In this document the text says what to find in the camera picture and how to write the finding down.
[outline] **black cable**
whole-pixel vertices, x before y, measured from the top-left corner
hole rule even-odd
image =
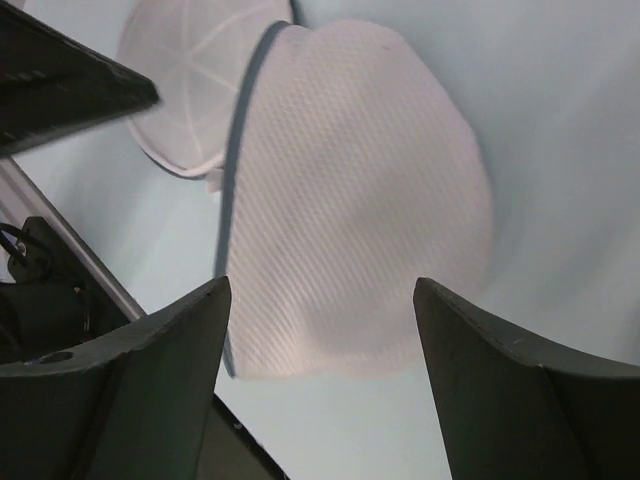
[[[16,247],[16,245],[13,244],[13,242],[11,242],[6,237],[5,234],[11,235],[16,240],[22,242],[25,245],[25,247],[29,247],[29,246],[36,247],[38,250],[41,250],[46,256],[46,265],[44,267],[36,263],[36,265],[41,267],[42,271],[40,272],[40,274],[36,275],[32,279],[22,281],[20,282],[20,284],[38,282],[38,281],[44,280],[46,277],[48,277],[51,274],[51,270],[53,268],[53,257],[51,255],[49,248],[44,243],[39,241],[37,238],[34,238],[31,235],[27,234],[26,232],[19,229],[18,227],[15,227],[8,223],[0,223],[0,246],[9,254],[10,259],[13,259],[14,261],[18,262],[24,268],[27,268],[29,266],[29,261],[27,256],[24,254],[24,252],[21,252],[18,249],[18,247]],[[15,285],[15,284],[8,283],[8,282],[0,282],[0,285]]]

